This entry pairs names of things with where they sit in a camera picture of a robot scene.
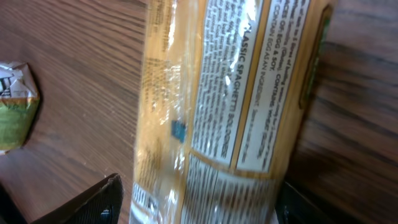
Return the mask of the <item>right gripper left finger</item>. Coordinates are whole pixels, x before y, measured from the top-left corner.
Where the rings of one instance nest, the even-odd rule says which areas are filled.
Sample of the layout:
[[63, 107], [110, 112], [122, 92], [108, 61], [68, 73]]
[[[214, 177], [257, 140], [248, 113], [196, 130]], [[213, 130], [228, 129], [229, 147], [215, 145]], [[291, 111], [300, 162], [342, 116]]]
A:
[[124, 189], [113, 173], [32, 224], [118, 224]]

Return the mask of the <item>orange spaghetti packet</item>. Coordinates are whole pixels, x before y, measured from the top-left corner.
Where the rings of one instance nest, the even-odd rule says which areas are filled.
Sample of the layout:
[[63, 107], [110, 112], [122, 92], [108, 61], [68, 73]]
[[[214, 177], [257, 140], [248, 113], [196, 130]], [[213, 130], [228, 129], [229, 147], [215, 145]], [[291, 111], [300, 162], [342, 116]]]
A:
[[272, 223], [334, 6], [149, 3], [131, 223]]

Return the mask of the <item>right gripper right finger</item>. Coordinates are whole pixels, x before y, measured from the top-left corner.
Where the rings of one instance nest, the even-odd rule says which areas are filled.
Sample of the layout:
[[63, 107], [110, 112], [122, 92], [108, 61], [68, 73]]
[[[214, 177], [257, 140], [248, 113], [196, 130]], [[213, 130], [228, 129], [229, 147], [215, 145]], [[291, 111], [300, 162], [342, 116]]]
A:
[[321, 201], [286, 181], [281, 185], [275, 212], [279, 224], [335, 223]]

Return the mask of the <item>green snack pouch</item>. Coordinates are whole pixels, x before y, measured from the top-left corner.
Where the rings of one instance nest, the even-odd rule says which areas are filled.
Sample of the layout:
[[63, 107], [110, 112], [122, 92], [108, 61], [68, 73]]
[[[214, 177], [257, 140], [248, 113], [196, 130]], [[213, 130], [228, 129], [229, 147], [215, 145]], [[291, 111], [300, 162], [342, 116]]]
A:
[[21, 147], [30, 131], [40, 95], [29, 66], [1, 62], [1, 154]]

